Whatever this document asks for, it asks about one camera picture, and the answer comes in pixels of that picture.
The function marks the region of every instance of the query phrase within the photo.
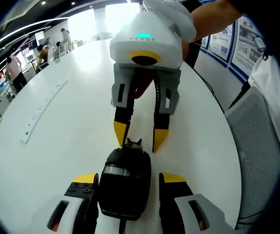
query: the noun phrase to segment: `cable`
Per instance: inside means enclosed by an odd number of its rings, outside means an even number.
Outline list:
[[[119,222],[119,234],[125,234],[127,220],[121,219]]]

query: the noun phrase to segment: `window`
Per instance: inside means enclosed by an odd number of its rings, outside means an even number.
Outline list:
[[[71,16],[68,19],[68,28],[72,40],[90,41],[96,35],[94,10],[87,10]]]
[[[105,7],[105,22],[108,32],[116,33],[127,21],[140,11],[138,3],[113,4]]]

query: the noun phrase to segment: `office chair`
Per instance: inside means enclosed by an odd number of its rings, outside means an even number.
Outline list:
[[[246,229],[264,209],[280,175],[280,142],[267,103],[255,87],[225,117],[235,140],[242,175],[236,229]]]
[[[63,55],[65,55],[67,53],[68,53],[68,42],[66,42],[58,47],[59,57],[62,57]]]
[[[54,60],[54,47],[51,47],[50,49],[48,49],[48,60],[47,62],[41,64],[39,66],[39,70],[43,70],[44,68],[46,68],[50,62],[52,62]]]

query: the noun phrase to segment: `poster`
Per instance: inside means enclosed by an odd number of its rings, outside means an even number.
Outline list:
[[[232,36],[233,24],[229,25],[219,33],[212,34],[209,42],[209,47],[212,53],[227,61],[231,52]]]
[[[248,17],[242,16],[237,21],[237,40],[232,64],[249,76],[256,61],[263,55],[265,44],[261,33]]]
[[[209,36],[204,37],[204,38],[202,39],[202,47],[203,47],[203,48],[207,49],[207,47],[208,47],[208,41],[209,41]]]

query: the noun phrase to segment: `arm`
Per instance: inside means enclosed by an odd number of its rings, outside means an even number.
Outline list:
[[[40,53],[39,59],[38,59],[38,62],[37,62],[37,66],[36,66],[36,71],[38,70],[39,66],[41,65],[41,62],[42,62],[42,55]]]
[[[241,17],[242,13],[228,0],[216,0],[198,7],[191,15],[196,28],[196,41],[222,31]]]
[[[8,70],[5,71],[5,77],[7,78],[7,80],[9,80],[9,71]]]
[[[21,63],[21,61],[19,60],[19,58],[18,57],[16,57],[17,58],[17,62],[19,63],[19,66],[20,67],[22,67],[22,63]]]

